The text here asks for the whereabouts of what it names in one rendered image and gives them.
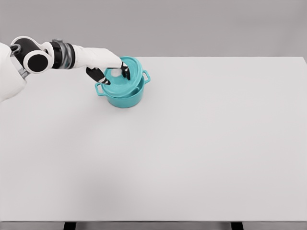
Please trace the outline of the teal pot lid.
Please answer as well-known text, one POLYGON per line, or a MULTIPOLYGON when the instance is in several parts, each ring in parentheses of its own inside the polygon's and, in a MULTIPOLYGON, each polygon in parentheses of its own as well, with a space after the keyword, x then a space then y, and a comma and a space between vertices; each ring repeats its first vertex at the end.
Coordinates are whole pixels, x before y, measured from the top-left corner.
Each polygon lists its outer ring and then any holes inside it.
POLYGON ((141 88, 142 81, 142 65, 135 57, 124 56, 120 58, 129 68, 130 80, 124 78, 122 73, 113 76, 113 72, 117 69, 106 69, 105 77, 111 82, 110 85, 102 84, 102 90, 109 96, 121 98, 131 95, 141 88))

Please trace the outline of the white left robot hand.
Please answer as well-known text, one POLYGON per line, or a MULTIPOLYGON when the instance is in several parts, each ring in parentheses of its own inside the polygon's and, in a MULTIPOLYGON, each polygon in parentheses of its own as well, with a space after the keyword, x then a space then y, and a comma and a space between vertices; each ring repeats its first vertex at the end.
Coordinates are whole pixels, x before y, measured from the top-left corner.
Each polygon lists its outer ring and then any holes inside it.
POLYGON ((117 55, 105 48, 94 48, 85 62, 86 73, 96 82, 110 85, 101 69, 120 69, 122 75, 130 80, 130 70, 117 55))

